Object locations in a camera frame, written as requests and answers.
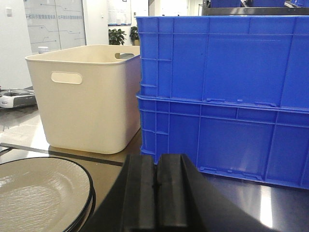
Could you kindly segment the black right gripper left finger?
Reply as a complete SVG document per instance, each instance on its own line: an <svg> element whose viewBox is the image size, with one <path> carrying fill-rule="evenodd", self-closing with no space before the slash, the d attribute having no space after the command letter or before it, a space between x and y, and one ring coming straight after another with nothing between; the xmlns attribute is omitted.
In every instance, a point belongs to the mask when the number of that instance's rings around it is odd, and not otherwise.
<svg viewBox="0 0 309 232"><path fill-rule="evenodd" d="M114 185L82 232L153 232L154 162L151 156L127 155Z"/></svg>

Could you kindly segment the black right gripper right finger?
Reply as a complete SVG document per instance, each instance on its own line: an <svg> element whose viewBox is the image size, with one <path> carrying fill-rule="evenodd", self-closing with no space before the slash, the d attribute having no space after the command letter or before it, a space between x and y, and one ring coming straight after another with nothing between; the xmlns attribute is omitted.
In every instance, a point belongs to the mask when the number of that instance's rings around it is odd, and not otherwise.
<svg viewBox="0 0 309 232"><path fill-rule="evenodd" d="M163 154L157 164L159 232L271 232L223 194L186 155Z"/></svg>

